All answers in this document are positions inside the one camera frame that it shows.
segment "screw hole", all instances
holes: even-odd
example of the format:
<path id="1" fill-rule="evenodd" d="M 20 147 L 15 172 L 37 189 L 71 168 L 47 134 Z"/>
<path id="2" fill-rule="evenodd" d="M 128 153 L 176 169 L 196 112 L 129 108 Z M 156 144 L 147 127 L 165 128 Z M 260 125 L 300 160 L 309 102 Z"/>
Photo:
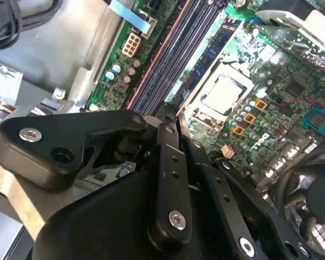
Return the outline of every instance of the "screw hole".
<path id="1" fill-rule="evenodd" d="M 68 164 L 75 158 L 75 155 L 71 150 L 63 147 L 54 148 L 50 155 L 55 161 L 61 164 Z"/>
<path id="2" fill-rule="evenodd" d="M 224 195 L 224 199 L 226 202 L 230 202 L 230 198 L 228 196 Z"/>
<path id="3" fill-rule="evenodd" d="M 293 245 L 291 245 L 288 241 L 285 241 L 284 245 L 288 249 L 289 253 L 291 253 L 295 257 L 298 257 L 297 250 L 293 247 Z"/>
<path id="4" fill-rule="evenodd" d="M 179 178 L 179 173 L 173 171 L 173 172 L 172 172 L 172 176 L 174 176 L 176 179 L 178 179 L 178 178 Z"/>
<path id="5" fill-rule="evenodd" d="M 166 127 L 166 130 L 167 130 L 169 133 L 171 133 L 171 134 L 174 133 L 174 130 L 173 130 L 171 127 L 169 127 L 169 126 Z"/>

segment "capacitor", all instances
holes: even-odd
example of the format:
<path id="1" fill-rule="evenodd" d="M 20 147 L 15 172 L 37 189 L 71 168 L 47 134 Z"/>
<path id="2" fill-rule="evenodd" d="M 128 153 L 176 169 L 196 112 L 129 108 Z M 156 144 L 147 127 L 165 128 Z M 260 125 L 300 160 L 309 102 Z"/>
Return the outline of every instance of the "capacitor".
<path id="1" fill-rule="evenodd" d="M 278 125 L 278 130 L 282 133 L 282 135 L 286 135 L 288 130 L 283 125 Z"/>
<path id="2" fill-rule="evenodd" d="M 260 33 L 259 29 L 252 25 L 248 26 L 247 30 L 248 30 L 248 33 L 254 37 L 258 36 Z"/>
<path id="3" fill-rule="evenodd" d="M 141 62 L 138 59 L 135 59 L 133 62 L 133 66 L 134 68 L 138 68 L 139 66 L 141 66 Z"/>
<path id="4" fill-rule="evenodd" d="M 248 105 L 251 106 L 251 107 L 254 107 L 255 106 L 255 101 L 254 100 L 249 100 L 248 101 Z"/>
<path id="5" fill-rule="evenodd" d="M 246 142 L 241 143 L 240 147 L 241 147 L 242 150 L 244 150 L 245 152 L 249 152 L 249 151 L 250 151 L 250 146 L 249 146 Z"/>
<path id="6" fill-rule="evenodd" d="M 90 104 L 89 105 L 89 111 L 95 112 L 95 111 L 98 111 L 98 110 L 99 110 L 99 107 L 96 104 Z"/>
<path id="7" fill-rule="evenodd" d="M 235 120 L 230 120 L 230 121 L 229 121 L 229 124 L 230 124 L 231 127 L 236 127 L 236 126 L 238 126 L 238 123 L 237 123 Z"/>
<path id="8" fill-rule="evenodd" d="M 123 80 L 125 83 L 130 83 L 131 78 L 129 76 L 125 76 Z"/>
<path id="9" fill-rule="evenodd" d="M 254 141 L 258 141 L 259 140 L 259 136 L 256 133 L 250 133 L 249 137 L 254 140 Z"/>
<path id="10" fill-rule="evenodd" d="M 129 68 L 128 68 L 128 74 L 129 74 L 130 76 L 135 75 L 135 73 L 136 73 L 136 70 L 135 70 L 133 67 L 129 67 Z"/>
<path id="11" fill-rule="evenodd" d="M 260 125 L 263 127 L 263 128 L 266 128 L 266 129 L 271 129 L 271 124 L 268 123 L 267 121 L 263 120 L 261 121 Z"/>
<path id="12" fill-rule="evenodd" d="M 278 129 L 273 130 L 273 134 L 275 135 L 276 138 L 280 139 L 283 137 L 282 133 Z"/>
<path id="13" fill-rule="evenodd" d="M 239 116 L 240 116 L 241 118 L 244 118 L 246 115 L 247 115 L 247 113 L 246 113 L 245 111 L 242 111 L 242 112 L 240 112 L 240 114 L 239 114 Z"/>
<path id="14" fill-rule="evenodd" d="M 108 72 L 106 72 L 105 77 L 106 77 L 107 80 L 113 80 L 114 79 L 114 74 L 113 74 L 112 71 L 108 71 Z"/>
<path id="15" fill-rule="evenodd" d="M 245 158 L 245 161 L 247 162 L 247 164 L 249 164 L 249 166 L 253 166 L 254 165 L 254 162 L 248 156 Z"/>
<path id="16" fill-rule="evenodd" d="M 242 122 L 242 118 L 239 116 L 239 115 L 234 115 L 233 116 L 233 119 L 238 122 L 238 123 L 241 123 Z"/>
<path id="17" fill-rule="evenodd" d="M 251 111 L 251 107 L 250 106 L 244 106 L 243 110 L 246 111 L 247 113 Z"/>
<path id="18" fill-rule="evenodd" d="M 112 66 L 112 71 L 114 73 L 117 73 L 118 74 L 118 73 L 121 72 L 121 68 L 120 68 L 120 66 L 118 64 L 115 64 L 115 65 Z"/>

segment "black plastic bracket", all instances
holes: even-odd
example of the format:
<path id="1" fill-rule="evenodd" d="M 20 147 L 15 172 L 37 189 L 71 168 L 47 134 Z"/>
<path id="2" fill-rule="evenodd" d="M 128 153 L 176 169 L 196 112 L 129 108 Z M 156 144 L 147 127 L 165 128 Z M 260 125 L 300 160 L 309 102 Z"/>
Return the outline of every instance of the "black plastic bracket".
<path id="1" fill-rule="evenodd" d="M 82 171 L 121 163 L 114 157 L 125 135 L 142 135 L 147 123 L 136 113 L 117 110 L 99 113 L 14 118 L 0 125 L 0 164 L 48 191 L 68 188 Z M 20 137 L 32 128 L 37 142 Z"/>
<path id="2" fill-rule="evenodd" d="M 179 250 L 191 239 L 192 218 L 186 159 L 173 121 L 158 126 L 157 145 L 148 233 L 159 250 Z"/>

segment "metal screw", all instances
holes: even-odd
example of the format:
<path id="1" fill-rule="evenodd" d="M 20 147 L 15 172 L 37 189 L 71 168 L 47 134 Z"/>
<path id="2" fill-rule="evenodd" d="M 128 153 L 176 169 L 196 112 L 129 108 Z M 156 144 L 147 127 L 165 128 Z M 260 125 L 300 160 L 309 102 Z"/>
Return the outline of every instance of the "metal screw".
<path id="1" fill-rule="evenodd" d="M 244 237 L 241 237 L 239 239 L 239 244 L 240 244 L 240 247 L 242 248 L 242 250 L 247 254 L 247 256 L 254 257 L 255 250 L 254 250 L 252 244 L 247 239 L 245 239 Z"/>
<path id="2" fill-rule="evenodd" d="M 65 98 L 66 95 L 66 90 L 62 89 L 62 88 L 55 88 L 53 95 L 52 95 L 52 99 L 53 100 L 62 100 Z"/>
<path id="3" fill-rule="evenodd" d="M 23 128 L 19 132 L 19 137 L 27 142 L 38 142 L 42 139 L 42 134 L 34 128 Z"/>
<path id="4" fill-rule="evenodd" d="M 223 161 L 223 166 L 228 170 L 230 169 L 230 165 L 226 161 Z"/>
<path id="5" fill-rule="evenodd" d="M 194 140 L 193 143 L 197 148 L 201 148 L 201 144 L 199 141 Z"/>
<path id="6" fill-rule="evenodd" d="M 137 115 L 134 115 L 134 116 L 132 117 L 132 119 L 133 119 L 136 123 L 138 123 L 138 124 L 141 124 L 141 123 L 142 123 L 142 120 L 141 120 Z"/>
<path id="7" fill-rule="evenodd" d="M 303 245 L 301 244 L 298 244 L 298 248 L 300 249 L 301 253 L 303 253 L 307 258 L 310 257 L 310 254 L 309 252 L 306 250 L 306 248 L 304 248 Z"/>
<path id="8" fill-rule="evenodd" d="M 237 7 L 243 7 L 245 5 L 246 0 L 236 0 Z"/>
<path id="9" fill-rule="evenodd" d="M 178 230 L 184 230 L 186 227 L 184 216 L 177 210 L 173 210 L 168 214 L 168 220 L 171 225 Z"/>

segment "electrolytic capacitor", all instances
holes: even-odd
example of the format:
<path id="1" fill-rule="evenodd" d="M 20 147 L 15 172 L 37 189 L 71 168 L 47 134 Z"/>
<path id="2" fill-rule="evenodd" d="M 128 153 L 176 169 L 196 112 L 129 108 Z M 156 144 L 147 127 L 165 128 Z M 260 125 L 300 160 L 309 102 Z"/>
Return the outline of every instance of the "electrolytic capacitor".
<path id="1" fill-rule="evenodd" d="M 239 115 L 234 115 L 233 116 L 233 119 L 238 122 L 238 123 L 241 123 L 242 122 L 242 118 L 239 116 Z"/>
<path id="2" fill-rule="evenodd" d="M 283 137 L 282 133 L 278 129 L 273 130 L 273 134 L 275 135 L 276 138 L 280 139 Z"/>
<path id="3" fill-rule="evenodd" d="M 120 73 L 121 68 L 120 68 L 120 66 L 118 64 L 115 64 L 115 65 L 112 66 L 112 71 L 114 73 Z"/>
<path id="4" fill-rule="evenodd" d="M 128 68 L 128 74 L 129 74 L 130 76 L 135 75 L 135 73 L 136 73 L 136 70 L 135 70 L 133 67 L 129 67 L 129 68 Z"/>
<path id="5" fill-rule="evenodd" d="M 248 101 L 248 105 L 251 106 L 251 107 L 254 107 L 255 106 L 255 101 L 254 100 L 249 100 Z"/>
<path id="6" fill-rule="evenodd" d="M 138 68 L 139 66 L 141 66 L 141 62 L 138 59 L 135 59 L 133 62 L 133 66 L 134 68 Z"/>
<path id="7" fill-rule="evenodd" d="M 106 78 L 107 80 L 113 80 L 113 79 L 114 79 L 114 74 L 113 74 L 113 72 L 112 72 L 112 71 L 108 71 L 108 72 L 106 72 L 106 74 L 105 74 L 105 78 Z"/>
<path id="8" fill-rule="evenodd" d="M 263 120 L 261 121 L 260 125 L 263 127 L 263 128 L 266 128 L 266 129 L 271 129 L 271 124 L 268 123 L 267 121 Z"/>
<path id="9" fill-rule="evenodd" d="M 246 152 L 250 151 L 250 146 L 246 142 L 241 143 L 240 147 Z"/>
<path id="10" fill-rule="evenodd" d="M 248 112 L 251 111 L 251 107 L 250 106 L 244 106 L 243 110 L 248 113 Z"/>
<path id="11" fill-rule="evenodd" d="M 238 126 L 238 123 L 237 123 L 235 120 L 230 120 L 230 121 L 229 121 L 229 124 L 230 124 L 231 127 L 236 127 L 236 126 Z"/>
<path id="12" fill-rule="evenodd" d="M 288 130 L 283 125 L 278 125 L 277 129 L 282 133 L 282 135 L 286 135 L 288 132 Z"/>
<path id="13" fill-rule="evenodd" d="M 259 136 L 256 133 L 250 133 L 249 137 L 254 140 L 254 141 L 258 141 L 259 140 Z"/>
<path id="14" fill-rule="evenodd" d="M 125 76 L 123 80 L 125 83 L 130 83 L 131 78 L 129 76 Z"/>
<path id="15" fill-rule="evenodd" d="M 245 111 L 242 111 L 242 112 L 240 112 L 239 115 L 241 118 L 244 118 L 247 115 L 247 113 Z"/>
<path id="16" fill-rule="evenodd" d="M 245 158 L 245 161 L 249 164 L 249 166 L 253 166 L 254 165 L 254 162 L 248 156 Z"/>

